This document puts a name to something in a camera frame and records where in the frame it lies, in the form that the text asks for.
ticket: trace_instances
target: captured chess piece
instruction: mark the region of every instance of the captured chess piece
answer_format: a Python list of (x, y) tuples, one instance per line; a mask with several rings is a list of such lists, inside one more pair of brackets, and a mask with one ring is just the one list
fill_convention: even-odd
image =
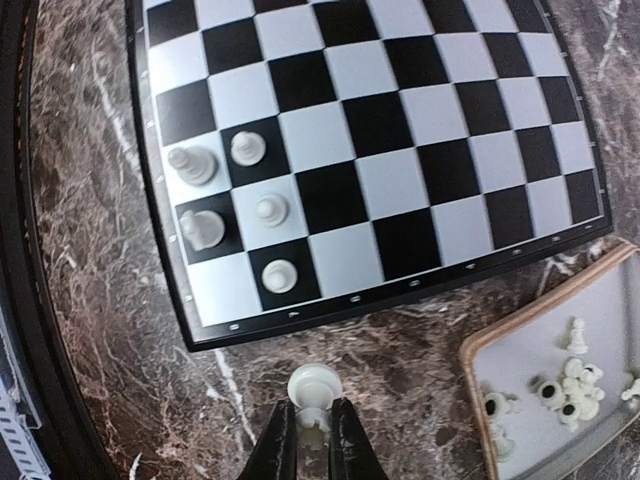
[(574, 318), (571, 324), (571, 331), (569, 332), (571, 341), (567, 345), (567, 350), (574, 355), (584, 355), (589, 351), (589, 347), (584, 341), (584, 320), (581, 318)]
[(516, 442), (507, 438), (507, 432), (502, 425), (491, 423), (491, 439), (496, 446), (496, 460), (498, 463), (508, 462), (516, 451)]
[(298, 271), (287, 260), (274, 260), (262, 271), (262, 284), (271, 293), (286, 293), (298, 283)]
[(207, 183), (218, 169), (216, 157), (200, 147), (174, 148), (169, 152), (167, 161), (183, 182), (193, 186)]
[(256, 216), (265, 227), (277, 227), (287, 218), (288, 212), (287, 201), (276, 193), (260, 197), (256, 205)]
[(254, 132), (240, 132), (231, 139), (231, 158), (242, 167), (250, 167), (267, 153), (267, 143)]
[(199, 252), (218, 245), (224, 238), (224, 221), (216, 212), (187, 210), (180, 217), (182, 235), (191, 248)]

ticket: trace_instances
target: white chess piece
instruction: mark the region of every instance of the white chess piece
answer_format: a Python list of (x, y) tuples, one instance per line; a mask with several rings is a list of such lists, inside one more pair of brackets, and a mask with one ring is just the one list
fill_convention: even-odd
[(240, 132), (231, 139), (231, 158), (238, 165), (250, 167), (262, 160), (267, 153), (267, 144), (254, 132)]
[(633, 385), (628, 390), (622, 392), (622, 399), (627, 402), (631, 400), (634, 396), (640, 395), (640, 378), (636, 379), (633, 382)]
[(303, 365), (291, 375), (287, 393), (300, 409), (296, 422), (306, 441), (313, 439), (310, 430), (319, 430), (328, 441), (331, 431), (328, 410), (334, 400), (342, 397), (342, 383), (335, 370), (321, 363)]
[(180, 229), (191, 248), (199, 252), (218, 245), (224, 238), (224, 221), (216, 212), (187, 210), (180, 217)]
[(289, 212), (287, 201), (282, 195), (269, 193), (258, 199), (256, 205), (256, 216), (266, 227), (277, 227)]
[(516, 451), (516, 442), (507, 438), (506, 431), (502, 425), (491, 423), (491, 439), (496, 446), (498, 463), (508, 462)]
[(298, 283), (298, 271), (287, 260), (274, 260), (262, 271), (262, 284), (272, 293), (286, 293)]
[(183, 182), (194, 186), (204, 185), (218, 170), (216, 157), (200, 147), (174, 148), (167, 155), (167, 161)]
[(589, 347), (584, 341), (584, 320), (574, 318), (570, 331), (571, 341), (567, 346), (567, 350), (574, 355), (584, 355), (589, 351)]

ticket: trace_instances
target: piece storage tray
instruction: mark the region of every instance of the piece storage tray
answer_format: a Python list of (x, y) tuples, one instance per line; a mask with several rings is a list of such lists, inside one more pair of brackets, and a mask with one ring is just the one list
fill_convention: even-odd
[[(640, 413), (640, 401), (620, 399), (640, 373), (640, 255), (623, 245), (566, 283), (472, 335), (462, 345), (461, 360), (478, 419), (491, 479), (551, 480), (570, 474)], [(530, 382), (536, 376), (555, 379), (571, 358), (566, 346), (573, 317), (586, 322), (589, 352), (579, 356), (604, 371), (597, 386), (607, 394), (591, 422), (571, 433), (547, 411)], [(483, 392), (516, 395), (520, 414), (503, 416), (508, 438), (517, 444), (506, 463), (496, 462)]]

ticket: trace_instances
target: marble surface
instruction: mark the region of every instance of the marble surface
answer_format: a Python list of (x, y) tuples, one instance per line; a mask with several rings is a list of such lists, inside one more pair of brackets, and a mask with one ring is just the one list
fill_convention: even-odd
[[(553, 0), (596, 120), (616, 230), (640, 242), (640, 1)], [(485, 478), (462, 340), (592, 263), (611, 236), (420, 303), (186, 352), (140, 175), (123, 0), (41, 2), (32, 78), (40, 243), (81, 391), (123, 478), (232, 479), (299, 365), (344, 379), (390, 478)], [(640, 478), (640, 424), (571, 476)], [(299, 478), (326, 478), (302, 453)]]

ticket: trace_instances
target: chessboard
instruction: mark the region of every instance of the chessboard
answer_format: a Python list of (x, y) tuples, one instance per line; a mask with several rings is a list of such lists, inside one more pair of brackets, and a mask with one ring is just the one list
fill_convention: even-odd
[(538, 0), (132, 0), (137, 126), (190, 348), (348, 318), (609, 231)]

